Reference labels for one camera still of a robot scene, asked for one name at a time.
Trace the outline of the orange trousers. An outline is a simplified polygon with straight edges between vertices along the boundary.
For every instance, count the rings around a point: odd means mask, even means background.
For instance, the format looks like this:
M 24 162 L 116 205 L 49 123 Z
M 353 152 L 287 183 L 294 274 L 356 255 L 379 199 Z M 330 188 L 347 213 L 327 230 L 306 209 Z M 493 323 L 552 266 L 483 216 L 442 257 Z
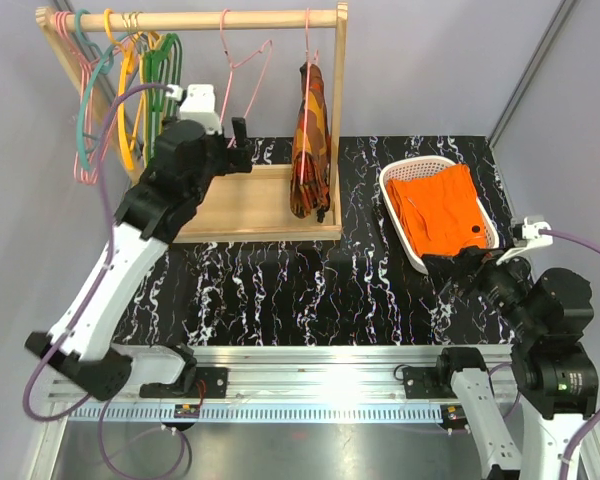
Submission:
M 391 179 L 386 189 L 417 256 L 455 256 L 464 248 L 488 246 L 486 224 L 467 166 L 454 165 L 411 181 Z

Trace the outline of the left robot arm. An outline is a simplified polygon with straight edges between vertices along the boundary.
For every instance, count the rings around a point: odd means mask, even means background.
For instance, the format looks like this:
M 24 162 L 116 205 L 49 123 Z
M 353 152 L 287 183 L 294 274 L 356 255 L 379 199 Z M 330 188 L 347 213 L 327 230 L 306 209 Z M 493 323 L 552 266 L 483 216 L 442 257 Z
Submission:
M 185 397 L 197 360 L 184 345 L 123 346 L 118 322 L 145 275 L 194 218 L 214 178 L 252 170 L 246 122 L 232 120 L 235 141 L 191 119 L 171 122 L 154 157 L 114 215 L 110 239 L 64 319 L 33 332 L 25 347 L 88 397 L 113 399 L 127 386 L 148 395 Z

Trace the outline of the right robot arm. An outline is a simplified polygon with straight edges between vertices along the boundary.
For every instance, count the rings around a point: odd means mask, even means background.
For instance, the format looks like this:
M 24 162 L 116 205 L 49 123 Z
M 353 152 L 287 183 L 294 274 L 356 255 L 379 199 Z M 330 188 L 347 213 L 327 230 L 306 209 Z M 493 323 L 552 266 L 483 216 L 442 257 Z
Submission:
M 500 249 L 473 188 L 436 194 L 455 164 L 443 157 L 405 159 L 385 167 L 380 187 L 411 265 L 422 269 L 418 234 L 453 237 L 446 289 L 480 294 L 513 331 L 510 366 L 523 408 L 524 445 L 510 436 L 475 347 L 447 347 L 432 367 L 403 367 L 414 379 L 455 398 L 473 435 L 486 479 L 570 479 L 580 443 L 598 419 L 598 375 L 581 337 L 592 320 L 589 282 L 552 268 L 529 280 L 528 251 L 550 246 L 557 232 L 542 218 L 512 225 L 513 244 Z

